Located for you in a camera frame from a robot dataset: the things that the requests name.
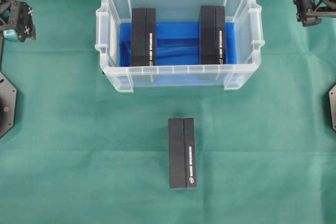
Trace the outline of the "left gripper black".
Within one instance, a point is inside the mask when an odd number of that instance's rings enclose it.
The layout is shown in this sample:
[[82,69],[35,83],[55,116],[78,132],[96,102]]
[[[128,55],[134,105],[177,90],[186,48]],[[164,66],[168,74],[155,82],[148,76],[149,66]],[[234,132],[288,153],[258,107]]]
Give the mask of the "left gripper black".
[[11,42],[36,39],[34,10],[25,2],[1,0],[1,34]]

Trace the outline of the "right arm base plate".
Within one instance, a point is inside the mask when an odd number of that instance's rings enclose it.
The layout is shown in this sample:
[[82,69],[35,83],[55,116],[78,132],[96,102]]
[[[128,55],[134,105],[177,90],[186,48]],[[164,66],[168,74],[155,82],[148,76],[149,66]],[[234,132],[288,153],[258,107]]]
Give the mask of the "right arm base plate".
[[336,131],[336,84],[329,90],[332,128]]

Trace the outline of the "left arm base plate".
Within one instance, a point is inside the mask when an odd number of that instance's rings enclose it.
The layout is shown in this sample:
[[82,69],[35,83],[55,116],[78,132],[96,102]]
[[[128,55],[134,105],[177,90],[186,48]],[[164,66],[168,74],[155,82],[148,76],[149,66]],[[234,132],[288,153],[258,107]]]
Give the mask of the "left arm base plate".
[[12,83],[1,73],[1,137],[3,137],[13,126],[15,119],[17,90]]

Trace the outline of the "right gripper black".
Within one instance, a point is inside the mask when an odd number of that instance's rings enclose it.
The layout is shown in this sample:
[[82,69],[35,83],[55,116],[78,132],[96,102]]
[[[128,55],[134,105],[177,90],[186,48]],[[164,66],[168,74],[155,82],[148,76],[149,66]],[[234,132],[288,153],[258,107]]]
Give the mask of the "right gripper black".
[[322,18],[335,18],[335,0],[293,0],[296,19],[304,27],[318,25]]

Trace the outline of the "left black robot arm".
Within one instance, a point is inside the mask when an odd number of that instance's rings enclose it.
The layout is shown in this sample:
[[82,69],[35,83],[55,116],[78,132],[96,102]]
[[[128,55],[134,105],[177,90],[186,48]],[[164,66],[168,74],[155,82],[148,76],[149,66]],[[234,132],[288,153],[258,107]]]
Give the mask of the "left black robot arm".
[[1,50],[4,41],[25,42],[36,39],[33,8],[18,0],[1,0]]

